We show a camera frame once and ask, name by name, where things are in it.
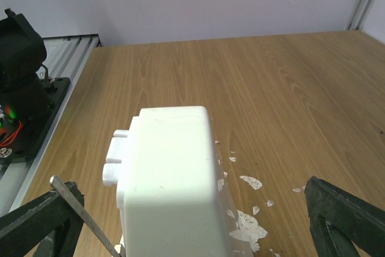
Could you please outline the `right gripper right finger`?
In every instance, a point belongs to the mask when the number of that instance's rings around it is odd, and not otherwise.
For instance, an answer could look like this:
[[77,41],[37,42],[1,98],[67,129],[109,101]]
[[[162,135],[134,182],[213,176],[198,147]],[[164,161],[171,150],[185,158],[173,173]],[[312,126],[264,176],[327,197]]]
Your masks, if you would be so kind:
[[384,211],[312,176],[304,189],[318,256],[384,256]]

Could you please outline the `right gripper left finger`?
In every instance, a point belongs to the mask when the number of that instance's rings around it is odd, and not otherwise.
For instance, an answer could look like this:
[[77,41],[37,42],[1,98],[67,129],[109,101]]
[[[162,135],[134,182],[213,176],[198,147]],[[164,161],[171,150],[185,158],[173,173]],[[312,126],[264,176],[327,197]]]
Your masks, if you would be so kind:
[[1,256],[73,256],[84,221],[51,190],[1,217]]

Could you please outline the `white metronome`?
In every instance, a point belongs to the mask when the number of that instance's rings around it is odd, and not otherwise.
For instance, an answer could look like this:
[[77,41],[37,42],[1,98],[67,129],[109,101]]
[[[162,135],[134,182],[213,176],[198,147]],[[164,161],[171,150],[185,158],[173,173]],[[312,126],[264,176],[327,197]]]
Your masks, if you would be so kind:
[[114,131],[102,180],[116,187],[127,256],[231,256],[208,111],[143,108]]

